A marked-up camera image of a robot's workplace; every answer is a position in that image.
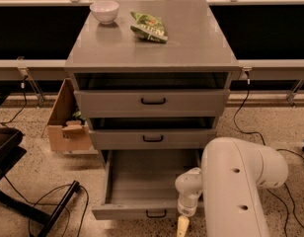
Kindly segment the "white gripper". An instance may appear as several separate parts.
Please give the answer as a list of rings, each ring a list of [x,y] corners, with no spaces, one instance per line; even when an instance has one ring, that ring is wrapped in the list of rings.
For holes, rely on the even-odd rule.
[[[190,220],[188,217],[195,215],[197,204],[202,195],[202,176],[201,169],[192,168],[179,175],[175,180],[175,188],[179,193],[177,235],[176,237],[186,237]]]

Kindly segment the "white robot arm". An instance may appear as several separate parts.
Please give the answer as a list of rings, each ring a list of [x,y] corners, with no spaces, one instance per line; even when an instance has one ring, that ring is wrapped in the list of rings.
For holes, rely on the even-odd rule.
[[[200,199],[207,237],[269,237],[259,188],[276,189],[288,177],[288,165],[275,149],[232,137],[211,140],[201,165],[175,180],[177,237],[185,237]]]

